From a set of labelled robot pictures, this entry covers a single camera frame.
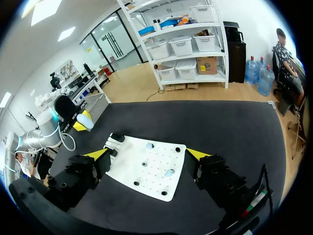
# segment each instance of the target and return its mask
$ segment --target white storage bin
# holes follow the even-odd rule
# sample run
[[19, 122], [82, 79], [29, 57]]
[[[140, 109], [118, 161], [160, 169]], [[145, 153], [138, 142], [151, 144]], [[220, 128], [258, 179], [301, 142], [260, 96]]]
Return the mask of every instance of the white storage bin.
[[191, 36], [178, 36], [169, 41], [176, 56], [191, 55]]
[[203, 22], [214, 22], [214, 6], [204, 5], [204, 6], [191, 6], [190, 9], [198, 23]]
[[196, 59], [180, 60], [175, 69], [178, 71], [181, 80], [194, 80], [197, 75]]
[[178, 77], [178, 71], [175, 69], [176, 60], [167, 61], [162, 63], [164, 66], [171, 67], [170, 69], [158, 70], [158, 74], [161, 76], [162, 81], [172, 81]]
[[165, 39], [149, 45], [147, 50], [151, 53], [154, 60], [169, 57], [171, 54], [170, 45], [168, 45], [168, 40]]
[[214, 51], [215, 50], [215, 35], [209, 33], [209, 36], [194, 36], [199, 51]]

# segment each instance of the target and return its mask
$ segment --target cardboard box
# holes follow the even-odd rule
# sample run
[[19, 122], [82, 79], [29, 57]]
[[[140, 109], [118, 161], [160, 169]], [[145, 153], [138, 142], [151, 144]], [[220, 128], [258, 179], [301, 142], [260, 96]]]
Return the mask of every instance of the cardboard box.
[[166, 85], [165, 86], [165, 91], [169, 92], [169, 91], [174, 91], [175, 90], [175, 85], [172, 84], [172, 85]]
[[175, 85], [175, 90], [182, 90], [182, 89], [186, 89], [185, 83]]
[[199, 74], [217, 74], [217, 57], [198, 57]]
[[188, 83], [187, 88], [197, 89], [199, 86], [199, 83]]
[[98, 75], [99, 75], [99, 76], [102, 76], [103, 74], [104, 74], [104, 70], [101, 69], [101, 70], [98, 72]]

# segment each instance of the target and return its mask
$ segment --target wooden floor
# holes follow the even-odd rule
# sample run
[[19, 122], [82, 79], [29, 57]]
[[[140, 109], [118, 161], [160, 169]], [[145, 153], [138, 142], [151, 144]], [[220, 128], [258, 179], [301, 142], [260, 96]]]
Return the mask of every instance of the wooden floor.
[[[109, 78], [111, 82], [103, 88], [103, 91], [113, 103], [145, 102], [150, 95], [158, 91], [157, 81], [148, 63], [115, 72]], [[246, 83], [230, 83], [228, 89], [224, 88], [224, 83], [202, 83], [198, 89], [164, 92], [163, 94], [155, 94], [149, 99], [149, 101], [163, 100], [278, 101], [273, 93], [264, 97], [257, 92], [256, 86], [250, 86]], [[283, 199], [294, 181], [302, 156], [296, 156], [293, 160], [291, 159], [295, 138], [287, 130], [287, 124], [289, 121], [296, 122], [296, 116], [291, 111], [288, 111], [283, 117], [277, 109], [276, 111], [282, 126], [286, 148], [286, 178]]]

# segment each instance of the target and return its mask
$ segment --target black cabinet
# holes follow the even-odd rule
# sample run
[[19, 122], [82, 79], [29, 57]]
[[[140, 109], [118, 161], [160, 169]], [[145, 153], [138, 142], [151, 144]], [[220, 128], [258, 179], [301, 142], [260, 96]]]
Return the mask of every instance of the black cabinet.
[[244, 83], [246, 71], [246, 44], [227, 42], [229, 57], [229, 82]]

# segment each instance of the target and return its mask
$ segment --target black mat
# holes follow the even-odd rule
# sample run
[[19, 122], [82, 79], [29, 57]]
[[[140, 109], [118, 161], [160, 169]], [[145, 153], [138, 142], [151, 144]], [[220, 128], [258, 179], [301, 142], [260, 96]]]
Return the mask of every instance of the black mat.
[[[109, 134], [182, 143], [204, 153], [218, 153], [248, 187], [258, 179], [262, 164], [269, 171], [277, 208], [283, 192], [286, 157], [284, 138], [276, 111], [271, 105], [245, 101], [167, 101], [110, 104], [94, 129], [70, 134], [74, 152], [87, 154], [102, 149]], [[72, 156], [62, 146], [51, 168], [54, 176]], [[95, 191], [89, 190], [68, 213], [89, 223], [118, 231], [202, 235], [218, 228], [224, 210], [206, 191], [196, 187], [189, 173], [189, 156], [171, 202], [138, 193], [105, 175]], [[266, 206], [261, 221], [268, 217]]]

